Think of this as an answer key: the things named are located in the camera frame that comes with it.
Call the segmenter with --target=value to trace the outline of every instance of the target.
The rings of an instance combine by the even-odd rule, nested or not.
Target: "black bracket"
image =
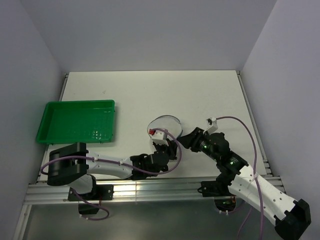
[[[114,195],[114,186],[111,184],[106,185],[96,185],[96,194],[82,194],[80,195],[84,200],[87,201],[106,201],[112,200]],[[69,190],[68,201],[78,202],[79,198],[73,193],[72,188]]]
[[[169,156],[169,160],[177,160],[176,155],[177,155],[178,145],[173,140],[167,139],[166,141],[168,143],[168,146],[167,145],[159,145],[159,144],[156,144],[155,142],[152,143],[156,149],[156,153],[165,153]]]
[[[284,219],[275,217],[275,231],[284,240],[298,240],[311,224],[310,206],[300,199],[293,202],[295,206],[291,211],[285,211]]]
[[[155,151],[153,154],[140,154],[131,156],[132,165],[152,173],[160,173],[168,170],[169,155],[165,152]],[[144,172],[132,170],[132,176],[129,178],[132,181],[144,180],[147,177],[156,177],[156,174],[148,174]]]
[[[204,198],[232,196],[228,190],[228,186],[220,181],[202,181],[198,192]]]
[[[88,204],[79,204],[78,205],[78,212],[79,214],[81,215],[84,215],[84,216],[87,216],[87,215],[95,215],[99,212],[99,204],[94,204],[95,206],[97,207],[93,207],[93,206],[90,206]]]

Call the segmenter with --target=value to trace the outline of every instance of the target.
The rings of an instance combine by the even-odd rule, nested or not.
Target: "black mount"
[[[202,181],[198,193],[202,194],[204,198],[232,196],[228,186],[220,181]]]
[[[155,142],[152,143],[156,149],[156,153],[167,154],[169,157],[169,160],[177,160],[176,155],[177,155],[178,145],[173,140],[166,139],[166,141],[168,143],[168,146],[156,144]]]
[[[81,198],[84,200],[97,200],[97,201],[107,201],[107,200],[112,200],[113,194],[114,194],[114,186],[112,184],[99,184],[97,185],[96,178],[94,176],[92,177],[92,191],[85,193],[85,194],[80,194]],[[74,193],[73,189],[70,188],[69,190],[69,195],[68,195],[68,201],[69,202],[78,202],[79,198],[77,195]]]
[[[51,151],[49,161],[67,156],[86,156],[87,145],[78,142],[69,146]],[[63,186],[72,183],[87,174],[89,166],[85,159],[69,159],[57,161],[49,165],[47,184],[50,186]]]
[[[169,163],[169,156],[163,152],[154,152],[154,154],[141,154],[138,156],[131,156],[130,160],[132,161],[132,165],[148,171],[152,173],[160,173],[168,171],[168,163]],[[155,174],[148,174],[144,172],[137,171],[135,169],[132,170],[132,176],[130,177],[131,180],[144,180],[147,177],[156,177]]]
[[[275,218],[275,231],[284,240],[298,240],[311,224],[310,206],[300,199],[293,202],[295,206],[291,211],[285,211],[284,219]]]

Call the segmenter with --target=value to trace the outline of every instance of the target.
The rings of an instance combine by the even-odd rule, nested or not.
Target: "metal frame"
[[[61,90],[59,101],[62,100],[69,74],[67,73],[64,78],[63,87]],[[269,183],[274,185],[277,189],[285,192],[283,183],[279,176],[273,176],[270,169],[268,160],[260,135],[255,123],[246,92],[242,83],[240,72],[237,72],[239,84],[248,108],[248,112],[253,124],[253,128],[257,137],[258,145],[260,147],[264,167],[267,175],[263,176]],[[45,149],[42,164],[46,159],[48,153],[48,146]],[[197,189],[201,186],[202,181],[212,181],[215,177],[189,177],[189,178],[169,178],[169,179],[148,179],[141,181],[131,180],[98,180],[97,184],[112,184],[114,185],[113,199],[109,201],[103,201],[108,203],[118,202],[154,202],[154,201],[183,201],[183,200],[203,200],[201,194]],[[22,240],[27,222],[29,219],[32,205],[44,205],[44,204],[78,204],[77,201],[69,202],[68,199],[69,187],[68,186],[48,186],[45,182],[38,182],[36,184],[29,185],[25,199],[23,202],[21,214],[16,226],[13,240]]]

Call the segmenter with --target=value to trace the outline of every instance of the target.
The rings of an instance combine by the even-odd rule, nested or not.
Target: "wire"
[[[89,157],[89,156],[63,156],[63,157],[60,157],[60,158],[56,158],[54,160],[51,160],[49,162],[47,162],[46,164],[44,164],[41,168],[40,168],[40,172],[44,175],[48,175],[47,172],[44,172],[44,169],[51,165],[51,164],[54,164],[56,162],[59,162],[59,161],[64,161],[64,160],[69,160],[69,159],[86,159],[86,160],[92,160],[92,161],[99,161],[99,162],[104,162],[104,163],[110,163],[110,164],[117,164],[117,165],[123,165],[123,166],[127,166],[129,168],[132,168],[134,170],[137,170],[141,173],[145,173],[145,174],[150,174],[150,175],[162,175],[162,174],[167,174],[167,173],[170,173],[172,172],[174,169],[176,169],[182,159],[182,149],[181,149],[181,146],[180,146],[180,143],[178,142],[178,140],[171,134],[169,133],[168,131],[164,130],[164,129],[161,129],[161,128],[154,128],[152,130],[155,130],[155,131],[161,131],[161,132],[164,132],[166,133],[167,135],[169,135],[174,141],[175,143],[177,144],[177,147],[179,149],[179,158],[176,162],[176,164],[171,168],[169,169],[168,171],[163,171],[163,172],[151,172],[151,171],[146,171],[146,170],[142,170],[136,166],[132,166],[128,163],[121,163],[120,161],[114,161],[114,160],[107,160],[107,159],[102,159],[102,158],[98,158],[98,159],[95,159],[94,157]]]
[[[91,220],[91,221],[101,221],[101,220],[105,220],[105,219],[107,219],[107,218],[109,217],[110,212],[108,211],[108,209],[106,209],[106,208],[103,207],[103,206],[100,206],[100,204],[99,204],[99,205],[95,205],[95,204],[92,204],[91,202],[88,202],[88,201],[84,200],[84,199],[79,195],[79,193],[77,193],[77,191],[74,190],[73,188],[71,188],[71,191],[76,195],[76,197],[77,197],[79,200],[81,200],[81,201],[84,202],[85,204],[88,204],[88,205],[91,206],[91,207],[94,207],[94,208],[97,208],[97,209],[101,209],[101,210],[103,210],[103,211],[106,212],[106,216],[104,216],[104,217],[94,218],[94,217],[88,217],[88,216],[85,216],[85,215],[81,215],[82,218],[84,218],[84,219],[86,219],[86,220]]]
[[[249,210],[248,214],[246,215],[243,223],[241,224],[240,229],[239,229],[239,231],[238,231],[238,233],[236,235],[236,239],[239,239],[241,229],[244,227],[244,225],[246,224],[247,220],[249,219],[251,211],[252,211],[252,207],[250,207],[250,210]]]
[[[198,193],[202,194],[202,186],[197,189]]]
[[[150,123],[149,123],[149,125],[146,127],[146,132],[148,133],[148,135],[149,135],[149,137],[151,138],[151,135],[150,135],[150,133],[149,133],[149,126],[152,124],[152,123],[154,123],[156,120],[159,120],[159,119],[164,119],[164,118],[170,118],[170,119],[173,119],[174,121],[176,121],[178,124],[179,124],[179,126],[180,126],[180,132],[179,132],[179,134],[178,134],[178,136],[176,137],[176,138],[179,138],[181,135],[182,135],[182,133],[183,133],[183,129],[182,129],[182,125],[181,125],[181,121],[179,120],[179,118],[177,118],[177,117],[175,117],[175,116],[173,116],[173,115],[161,115],[161,116],[158,116],[156,119],[154,119],[154,120],[152,120]]]
[[[247,127],[247,125],[243,121],[241,121],[239,118],[237,118],[235,116],[221,116],[221,117],[217,117],[216,119],[217,120],[234,119],[234,120],[237,120],[238,122],[240,122],[244,126],[244,128],[246,129],[246,131],[248,132],[248,134],[249,134],[249,136],[251,138],[252,145],[253,145],[253,151],[254,151],[253,175],[255,175],[256,172],[257,172],[257,146],[256,146],[256,143],[255,143],[254,137],[252,136],[249,128]],[[256,183],[256,187],[257,187],[258,195],[259,195],[259,200],[260,200],[260,234],[259,234],[259,239],[262,240],[263,232],[264,232],[264,202],[263,202],[262,192],[261,192],[261,188],[260,188],[260,185],[259,185],[258,178],[256,177],[254,180],[255,180],[255,183]],[[248,220],[248,218],[249,218],[249,216],[251,214],[251,211],[252,211],[252,207],[249,210],[248,215],[246,216],[246,218],[244,219],[243,223],[241,224],[241,226],[240,226],[240,228],[238,230],[237,239],[239,239],[240,232],[241,232],[242,228],[244,227],[246,221]]]

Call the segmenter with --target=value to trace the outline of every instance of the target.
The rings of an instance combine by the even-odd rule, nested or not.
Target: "white cable clip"
[[[258,176],[259,176],[259,174],[256,172],[255,175],[253,175],[253,178],[251,179],[251,182],[253,182]]]

